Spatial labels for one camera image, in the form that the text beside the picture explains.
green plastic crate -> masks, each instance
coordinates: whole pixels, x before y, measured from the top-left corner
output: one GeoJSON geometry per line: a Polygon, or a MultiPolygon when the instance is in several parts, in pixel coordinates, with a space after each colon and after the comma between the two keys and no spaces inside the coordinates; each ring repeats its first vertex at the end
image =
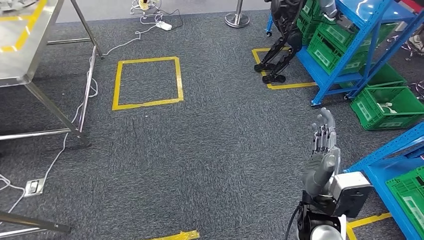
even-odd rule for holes
{"type": "MultiPolygon", "coordinates": [[[[343,56],[343,52],[332,45],[317,29],[309,43],[307,52],[330,75],[343,56]]],[[[355,54],[340,75],[357,73],[365,62],[366,53],[355,54]]]]}
{"type": "Polygon", "coordinates": [[[299,18],[297,19],[296,25],[299,30],[302,32],[302,44],[308,45],[314,36],[315,31],[320,24],[319,21],[310,20],[305,16],[305,13],[301,12],[299,18]]]}
{"type": "MultiPolygon", "coordinates": [[[[377,44],[380,44],[386,37],[395,29],[397,23],[385,23],[380,27],[380,31],[377,38],[377,44]]],[[[318,26],[318,29],[322,34],[334,45],[336,45],[340,50],[346,52],[351,42],[354,40],[358,29],[353,28],[352,32],[347,31],[343,27],[335,23],[321,23],[318,26]]],[[[357,49],[356,53],[368,52],[370,49],[370,44],[372,40],[372,34],[365,38],[362,44],[357,49]]]]}
{"type": "Polygon", "coordinates": [[[366,87],[350,106],[365,130],[407,128],[424,116],[424,105],[407,86],[366,87]],[[397,113],[378,105],[385,103],[397,113]]]}
{"type": "MultiPolygon", "coordinates": [[[[365,72],[363,66],[359,72],[365,72]]],[[[380,88],[380,87],[399,87],[405,85],[407,80],[402,77],[392,66],[388,63],[384,64],[380,70],[369,80],[366,85],[367,88],[380,88]]],[[[340,87],[347,89],[354,86],[354,82],[343,82],[339,84],[340,87]]]]}
{"type": "Polygon", "coordinates": [[[424,239],[424,166],[388,180],[386,185],[424,239]]]}
{"type": "Polygon", "coordinates": [[[303,14],[310,21],[322,21],[325,19],[321,12],[320,3],[318,0],[307,0],[300,14],[303,14]]]}

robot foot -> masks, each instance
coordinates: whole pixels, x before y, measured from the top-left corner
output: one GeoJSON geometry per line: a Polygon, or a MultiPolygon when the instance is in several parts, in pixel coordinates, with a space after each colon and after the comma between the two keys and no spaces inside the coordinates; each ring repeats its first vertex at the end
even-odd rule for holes
{"type": "Polygon", "coordinates": [[[262,77],[262,82],[264,84],[284,83],[285,81],[286,81],[286,77],[283,75],[275,75],[275,76],[266,75],[262,77]]]}
{"type": "Polygon", "coordinates": [[[272,63],[259,63],[254,66],[254,71],[260,73],[262,71],[269,71],[275,68],[275,64],[272,63]]]}

table top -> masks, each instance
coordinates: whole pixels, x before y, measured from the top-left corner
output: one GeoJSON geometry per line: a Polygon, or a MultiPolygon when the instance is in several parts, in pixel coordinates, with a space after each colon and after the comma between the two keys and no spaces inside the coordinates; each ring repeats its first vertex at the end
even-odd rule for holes
{"type": "Polygon", "coordinates": [[[39,0],[20,11],[0,16],[0,87],[32,81],[47,45],[51,24],[64,0],[39,0]]]}

yellow floor tape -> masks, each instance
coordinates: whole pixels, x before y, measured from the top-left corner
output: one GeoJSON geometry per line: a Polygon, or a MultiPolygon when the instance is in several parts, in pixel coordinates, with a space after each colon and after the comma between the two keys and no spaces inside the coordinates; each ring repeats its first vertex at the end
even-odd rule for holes
{"type": "Polygon", "coordinates": [[[197,239],[200,237],[200,234],[198,231],[188,231],[188,232],[180,232],[179,234],[175,234],[172,236],[165,236],[160,238],[154,238],[151,240],[190,240],[190,239],[197,239]]]}
{"type": "MultiPolygon", "coordinates": [[[[261,62],[261,59],[259,58],[258,52],[268,52],[270,48],[255,48],[252,49],[252,54],[254,57],[254,60],[257,64],[261,62]]],[[[265,71],[261,72],[262,76],[266,76],[267,73],[265,71]]],[[[278,89],[295,89],[295,88],[305,88],[305,87],[313,87],[317,86],[315,82],[305,82],[305,83],[294,83],[294,84],[279,84],[279,85],[272,85],[271,83],[268,83],[266,85],[269,89],[272,90],[278,90],[278,89]]]]}
{"type": "Polygon", "coordinates": [[[383,214],[378,215],[378,216],[370,216],[370,217],[366,217],[366,218],[359,219],[359,220],[356,220],[356,221],[348,222],[347,226],[346,226],[347,236],[349,237],[349,240],[357,240],[357,237],[355,236],[353,228],[357,228],[357,227],[364,226],[364,225],[367,225],[367,224],[375,223],[375,222],[381,221],[383,219],[388,219],[388,218],[391,218],[391,217],[392,217],[392,214],[390,214],[390,212],[388,212],[388,213],[383,213],[383,214]]]}
{"type": "Polygon", "coordinates": [[[181,80],[181,66],[180,59],[176,56],[167,56],[167,57],[154,57],[154,58],[144,58],[144,59],[133,59],[133,60],[123,60],[118,62],[115,78],[115,89],[113,91],[113,102],[112,110],[125,110],[125,109],[135,109],[141,107],[150,107],[163,104],[175,104],[184,100],[183,94],[183,82],[181,80]],[[121,77],[122,69],[124,64],[139,64],[139,63],[149,63],[149,62],[159,62],[159,61],[174,61],[175,62],[175,76],[176,76],[176,89],[177,89],[177,98],[172,99],[163,99],[156,101],[149,101],[144,103],[133,103],[133,104],[119,104],[120,90],[121,90],[121,77]]]}

gray floor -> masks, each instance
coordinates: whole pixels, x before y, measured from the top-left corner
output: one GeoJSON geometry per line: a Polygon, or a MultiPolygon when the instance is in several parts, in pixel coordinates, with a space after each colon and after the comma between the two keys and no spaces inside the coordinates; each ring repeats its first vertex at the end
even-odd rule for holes
{"type": "MultiPolygon", "coordinates": [[[[300,199],[301,174],[310,154],[309,126],[318,114],[309,106],[316,87],[270,90],[253,71],[251,50],[269,47],[268,11],[250,11],[251,25],[227,27],[222,13],[184,15],[184,26],[159,28],[95,65],[99,95],[90,100],[85,131],[92,146],[67,141],[45,192],[25,198],[16,214],[71,225],[71,234],[38,233],[28,240],[147,240],[197,230],[204,240],[282,239],[300,199]],[[117,62],[177,56],[184,101],[112,111],[117,62]]],[[[179,19],[168,18],[172,24],[179,19]]],[[[106,51],[134,38],[144,26],[134,19],[90,22],[106,51]]],[[[77,38],[77,23],[58,24],[52,39],[77,38]]],[[[82,99],[89,44],[49,46],[34,82],[73,116],[82,99]]],[[[393,58],[410,81],[422,77],[422,58],[393,58]]],[[[141,63],[122,73],[120,104],[176,97],[172,63],[141,63]]],[[[295,58],[287,83],[312,82],[295,58]]],[[[0,89],[0,132],[60,127],[22,87],[0,89]]],[[[401,134],[364,131],[343,95],[323,104],[337,122],[344,166],[401,134]]],[[[0,141],[0,172],[18,186],[44,176],[62,148],[62,135],[0,141]]],[[[8,209],[19,192],[1,192],[8,209]]],[[[373,192],[359,218],[387,210],[373,192]]],[[[2,230],[14,229],[10,224],[2,230]]],[[[354,230],[358,239],[400,240],[393,219],[354,230]]]]}
{"type": "MultiPolygon", "coordinates": [[[[180,9],[181,14],[205,14],[231,12],[236,10],[237,0],[158,0],[162,9],[172,12],[180,9]]],[[[127,19],[130,15],[132,0],[77,0],[87,20],[127,19]]],[[[270,9],[270,3],[263,0],[244,0],[243,11],[270,9]]],[[[71,1],[65,0],[57,22],[76,22],[78,16],[71,1]]]]}

